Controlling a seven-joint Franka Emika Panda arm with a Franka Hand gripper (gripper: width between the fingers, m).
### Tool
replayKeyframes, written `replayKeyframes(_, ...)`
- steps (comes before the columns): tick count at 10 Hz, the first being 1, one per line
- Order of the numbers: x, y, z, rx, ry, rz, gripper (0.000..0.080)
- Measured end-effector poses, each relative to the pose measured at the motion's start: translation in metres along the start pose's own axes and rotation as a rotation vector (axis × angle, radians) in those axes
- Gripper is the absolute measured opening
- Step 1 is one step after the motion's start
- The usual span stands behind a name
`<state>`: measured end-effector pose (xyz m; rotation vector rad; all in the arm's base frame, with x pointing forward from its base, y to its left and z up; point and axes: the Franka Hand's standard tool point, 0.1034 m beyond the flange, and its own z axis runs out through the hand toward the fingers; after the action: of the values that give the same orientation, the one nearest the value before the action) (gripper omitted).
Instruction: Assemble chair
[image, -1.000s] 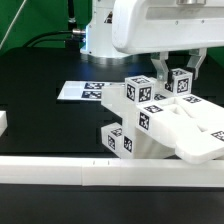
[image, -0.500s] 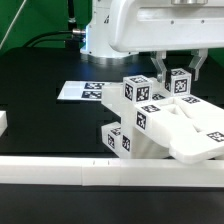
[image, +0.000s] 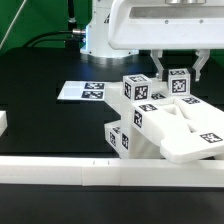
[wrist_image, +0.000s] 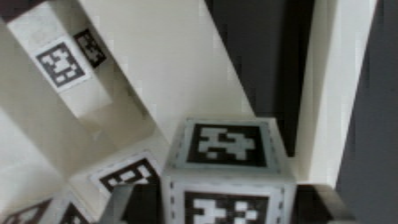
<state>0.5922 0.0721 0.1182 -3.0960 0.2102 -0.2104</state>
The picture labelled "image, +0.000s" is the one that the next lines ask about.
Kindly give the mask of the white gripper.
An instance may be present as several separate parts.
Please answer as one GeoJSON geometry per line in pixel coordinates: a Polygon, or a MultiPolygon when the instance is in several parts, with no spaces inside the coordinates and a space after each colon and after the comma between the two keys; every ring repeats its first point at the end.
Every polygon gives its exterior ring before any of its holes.
{"type": "Polygon", "coordinates": [[[152,50],[159,80],[162,50],[198,49],[198,82],[209,49],[224,48],[224,0],[114,0],[108,42],[114,49],[152,50]]]}

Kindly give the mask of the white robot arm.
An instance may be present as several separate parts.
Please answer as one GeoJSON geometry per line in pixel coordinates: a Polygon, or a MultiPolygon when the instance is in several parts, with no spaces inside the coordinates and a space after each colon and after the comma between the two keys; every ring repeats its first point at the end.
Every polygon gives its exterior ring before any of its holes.
{"type": "Polygon", "coordinates": [[[148,50],[163,75],[165,50],[195,50],[195,78],[212,49],[224,49],[224,0],[92,0],[87,59],[106,63],[148,50]]]}

